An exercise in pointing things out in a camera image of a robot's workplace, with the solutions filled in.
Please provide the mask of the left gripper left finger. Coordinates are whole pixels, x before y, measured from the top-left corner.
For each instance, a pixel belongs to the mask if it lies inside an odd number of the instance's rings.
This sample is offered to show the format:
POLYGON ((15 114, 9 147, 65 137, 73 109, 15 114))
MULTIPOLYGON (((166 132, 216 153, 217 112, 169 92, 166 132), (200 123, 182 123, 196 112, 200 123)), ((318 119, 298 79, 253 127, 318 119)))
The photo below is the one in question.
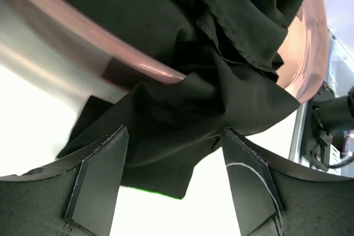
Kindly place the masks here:
POLYGON ((120 127, 50 164, 1 177, 1 228, 110 229, 127 146, 120 127))

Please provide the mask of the black shirt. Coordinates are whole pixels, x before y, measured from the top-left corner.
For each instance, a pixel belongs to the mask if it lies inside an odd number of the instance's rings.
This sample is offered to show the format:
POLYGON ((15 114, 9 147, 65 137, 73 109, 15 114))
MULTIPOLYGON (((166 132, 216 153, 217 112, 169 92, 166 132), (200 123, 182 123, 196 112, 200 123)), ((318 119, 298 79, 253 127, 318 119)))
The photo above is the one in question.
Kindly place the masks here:
POLYGON ((299 107, 277 85, 277 69, 303 0, 65 1, 185 78, 141 81, 115 104, 89 98, 59 158, 124 125, 122 184, 180 199, 224 127, 257 134, 299 107))

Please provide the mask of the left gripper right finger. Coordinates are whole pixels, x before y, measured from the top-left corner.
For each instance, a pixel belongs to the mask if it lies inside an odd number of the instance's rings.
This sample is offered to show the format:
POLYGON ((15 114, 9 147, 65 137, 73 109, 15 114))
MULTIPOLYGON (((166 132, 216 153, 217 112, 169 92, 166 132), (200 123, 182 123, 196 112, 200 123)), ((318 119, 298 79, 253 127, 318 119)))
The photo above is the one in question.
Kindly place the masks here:
POLYGON ((221 140, 242 235, 353 234, 353 179, 292 162, 230 128, 221 140))

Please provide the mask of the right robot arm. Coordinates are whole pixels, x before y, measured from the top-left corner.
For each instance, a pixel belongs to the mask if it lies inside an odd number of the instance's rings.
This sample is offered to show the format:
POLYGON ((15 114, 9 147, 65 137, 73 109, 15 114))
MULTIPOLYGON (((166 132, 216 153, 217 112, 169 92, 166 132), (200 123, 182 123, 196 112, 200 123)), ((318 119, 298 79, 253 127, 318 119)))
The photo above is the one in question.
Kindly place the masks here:
POLYGON ((345 151, 345 133, 352 130, 353 88, 336 97, 323 82, 306 109, 301 155, 311 166, 325 172, 347 166, 353 162, 353 155, 345 151))

